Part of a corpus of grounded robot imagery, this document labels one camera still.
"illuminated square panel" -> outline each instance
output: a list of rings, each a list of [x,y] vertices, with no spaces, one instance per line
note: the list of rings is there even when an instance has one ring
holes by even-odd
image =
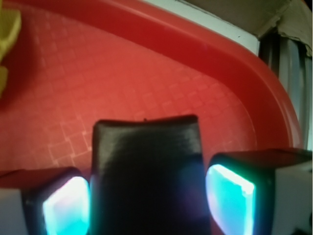
[[[43,203],[48,235],[86,235],[90,192],[83,177],[73,177]]]
[[[206,175],[206,192],[213,219],[226,235],[253,233],[255,185],[220,165]]]

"led light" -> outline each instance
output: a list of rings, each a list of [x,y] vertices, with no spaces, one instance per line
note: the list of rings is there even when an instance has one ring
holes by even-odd
[[[226,234],[253,232],[255,186],[226,167],[212,165],[206,175],[211,214]]]
[[[43,203],[48,235],[85,235],[89,228],[90,191],[82,177],[73,177]]]

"textured red surface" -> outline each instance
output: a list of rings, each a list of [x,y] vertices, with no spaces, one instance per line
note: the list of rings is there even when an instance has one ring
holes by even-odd
[[[245,107],[213,77],[103,30],[33,7],[0,100],[0,170],[90,167],[99,119],[200,118],[204,161],[218,151],[256,149]]]

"red plastic tray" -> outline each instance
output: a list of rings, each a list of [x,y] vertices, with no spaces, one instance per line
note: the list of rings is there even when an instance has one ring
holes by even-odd
[[[238,44],[134,0],[15,0],[18,41],[0,99],[0,170],[88,169],[99,119],[196,114],[219,151],[301,147],[274,74]]]

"yellow object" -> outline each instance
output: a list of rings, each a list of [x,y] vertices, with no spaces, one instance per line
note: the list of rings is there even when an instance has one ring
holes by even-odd
[[[18,10],[0,11],[0,62],[15,44],[21,30],[21,13]],[[0,66],[0,97],[6,86],[8,70]]]

